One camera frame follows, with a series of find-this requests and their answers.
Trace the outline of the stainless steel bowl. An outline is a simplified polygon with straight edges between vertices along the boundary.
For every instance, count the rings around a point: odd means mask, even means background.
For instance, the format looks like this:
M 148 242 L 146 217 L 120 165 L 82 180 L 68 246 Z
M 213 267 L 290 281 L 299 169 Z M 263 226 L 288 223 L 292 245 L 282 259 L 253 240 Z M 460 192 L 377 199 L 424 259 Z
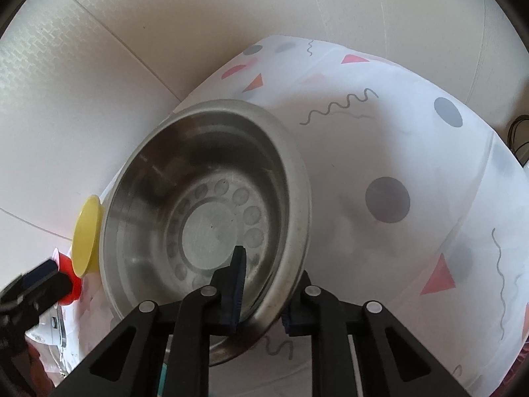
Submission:
M 99 262 L 117 317 L 145 300 L 182 300 L 242 246 L 239 330 L 210 340 L 210 362 L 241 355 L 272 327 L 304 269 L 311 192 L 295 140 L 246 101 L 205 101 L 158 126 L 105 202 Z

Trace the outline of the yellow plastic bowl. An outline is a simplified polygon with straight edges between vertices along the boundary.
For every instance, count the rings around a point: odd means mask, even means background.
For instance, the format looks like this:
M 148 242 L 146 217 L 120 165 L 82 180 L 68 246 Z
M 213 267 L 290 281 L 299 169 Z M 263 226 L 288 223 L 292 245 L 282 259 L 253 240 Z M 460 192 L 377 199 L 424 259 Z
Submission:
M 79 278 L 89 273 L 98 273 L 101 224 L 104 208 L 98 196 L 90 196 L 75 224 L 71 259 L 73 271 Z

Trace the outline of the white patterned tablecloth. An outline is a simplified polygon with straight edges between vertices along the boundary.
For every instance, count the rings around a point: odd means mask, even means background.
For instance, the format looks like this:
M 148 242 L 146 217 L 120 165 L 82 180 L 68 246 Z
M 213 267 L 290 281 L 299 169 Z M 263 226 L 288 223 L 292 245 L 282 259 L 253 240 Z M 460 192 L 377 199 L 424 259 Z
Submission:
M 306 266 L 376 299 L 473 396 L 495 396 L 528 336 L 528 176 L 465 104 L 404 67 L 323 41 L 262 39 L 185 107 L 268 110 L 312 185 Z

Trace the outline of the white ceramic electric kettle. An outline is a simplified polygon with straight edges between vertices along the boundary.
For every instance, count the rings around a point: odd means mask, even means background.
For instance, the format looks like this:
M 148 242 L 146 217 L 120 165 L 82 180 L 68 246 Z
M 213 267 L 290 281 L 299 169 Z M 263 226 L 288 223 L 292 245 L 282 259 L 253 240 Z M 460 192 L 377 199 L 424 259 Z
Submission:
M 64 348 L 66 331 L 62 306 L 55 304 L 42 314 L 38 323 L 26 332 L 26 336 L 39 344 Z

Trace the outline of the teal round plate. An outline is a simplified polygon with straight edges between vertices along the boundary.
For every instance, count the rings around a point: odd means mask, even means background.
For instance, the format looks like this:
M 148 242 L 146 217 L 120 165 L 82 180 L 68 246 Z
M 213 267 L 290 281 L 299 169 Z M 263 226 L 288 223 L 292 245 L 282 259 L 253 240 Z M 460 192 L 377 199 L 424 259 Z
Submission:
M 166 383 L 166 377 L 167 377 L 167 371 L 168 371 L 168 364 L 167 362 L 162 363 L 161 372 L 160 372 L 160 382 L 158 386 L 157 396 L 161 397 L 163 395 L 164 386 Z

